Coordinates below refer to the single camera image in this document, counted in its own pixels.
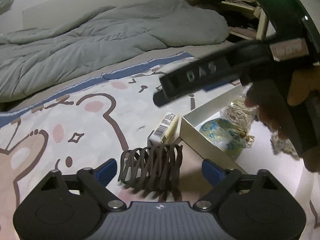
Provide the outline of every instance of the blue stripe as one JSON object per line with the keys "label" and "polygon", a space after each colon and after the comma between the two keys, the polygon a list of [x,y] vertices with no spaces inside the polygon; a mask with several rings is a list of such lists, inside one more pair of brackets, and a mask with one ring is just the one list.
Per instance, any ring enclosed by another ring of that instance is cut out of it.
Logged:
{"label": "blue stripe", "polygon": [[178,53],[176,55],[172,55],[170,57],[152,59],[148,62],[140,63],[140,64],[133,65],[133,66],[121,69],[121,70],[114,71],[112,73],[105,73],[105,74],[102,74],[101,76],[90,78],[86,81],[83,81],[81,83],[70,86],[70,87],[52,95],[51,97],[46,98],[45,100],[43,100],[37,104],[34,104],[32,106],[28,106],[28,107],[21,109],[19,111],[0,112],[0,128],[9,124],[10,122],[14,121],[15,119],[17,119],[18,117],[27,113],[31,109],[38,107],[38,106],[41,106],[45,103],[48,103],[48,102],[50,102],[54,99],[57,99],[59,97],[62,97],[64,95],[75,93],[80,90],[86,89],[88,87],[91,87],[91,86],[94,86],[97,84],[101,84],[104,82],[108,82],[110,80],[120,79],[120,78],[124,78],[124,77],[128,77],[128,76],[132,76],[135,74],[139,74],[139,73],[147,71],[148,69],[153,68],[157,65],[169,64],[171,62],[174,62],[174,61],[177,61],[180,59],[184,59],[187,57],[193,57],[193,56],[187,52],[180,52],[180,53]]}

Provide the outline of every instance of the gray comforter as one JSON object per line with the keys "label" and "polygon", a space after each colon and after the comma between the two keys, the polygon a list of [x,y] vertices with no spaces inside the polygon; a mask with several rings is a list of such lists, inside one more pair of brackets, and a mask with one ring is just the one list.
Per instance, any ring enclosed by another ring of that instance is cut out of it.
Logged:
{"label": "gray comforter", "polygon": [[103,7],[52,29],[0,36],[0,103],[153,49],[223,42],[225,19],[181,0]]}

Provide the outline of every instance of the ball of yarn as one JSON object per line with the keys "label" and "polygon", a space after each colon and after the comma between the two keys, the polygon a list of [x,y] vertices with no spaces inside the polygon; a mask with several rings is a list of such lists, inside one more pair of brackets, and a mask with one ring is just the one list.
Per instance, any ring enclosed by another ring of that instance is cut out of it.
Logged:
{"label": "ball of yarn", "polygon": [[248,132],[256,112],[256,108],[246,107],[244,98],[241,97],[230,102],[221,112],[221,115],[234,125],[240,126],[245,132]]}

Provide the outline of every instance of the pink cheek spot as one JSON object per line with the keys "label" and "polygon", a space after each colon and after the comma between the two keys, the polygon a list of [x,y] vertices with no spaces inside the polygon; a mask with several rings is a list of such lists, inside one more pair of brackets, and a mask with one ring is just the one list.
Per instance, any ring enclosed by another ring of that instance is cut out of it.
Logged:
{"label": "pink cheek spot", "polygon": [[124,203],[127,204],[127,206],[130,205],[131,201],[141,201],[143,198],[141,198],[140,194],[133,194],[132,189],[122,189],[119,192],[118,198],[120,198]]}
{"label": "pink cheek spot", "polygon": [[64,130],[61,124],[56,125],[52,131],[52,137],[56,143],[60,143],[64,136]]}
{"label": "pink cheek spot", "polygon": [[102,109],[102,107],[103,107],[103,103],[102,102],[100,102],[100,101],[92,101],[92,102],[87,103],[84,106],[84,109],[87,112],[96,113],[96,112],[100,111]]}
{"label": "pink cheek spot", "polygon": [[122,82],[112,82],[111,85],[116,88],[116,89],[121,89],[121,90],[124,90],[124,89],[127,89],[128,87],[122,83]]}

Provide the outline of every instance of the barcode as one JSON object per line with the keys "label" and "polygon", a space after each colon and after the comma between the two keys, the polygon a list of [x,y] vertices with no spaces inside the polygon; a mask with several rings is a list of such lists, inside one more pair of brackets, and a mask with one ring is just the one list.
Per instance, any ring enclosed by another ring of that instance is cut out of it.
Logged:
{"label": "barcode", "polygon": [[167,126],[164,125],[159,125],[159,127],[157,128],[157,130],[154,132],[155,136],[158,136],[160,138],[162,138],[166,132],[166,130],[168,129]]}
{"label": "barcode", "polygon": [[173,119],[175,118],[175,116],[176,116],[175,114],[167,114],[161,123],[164,123],[166,125],[170,125],[172,123]]}

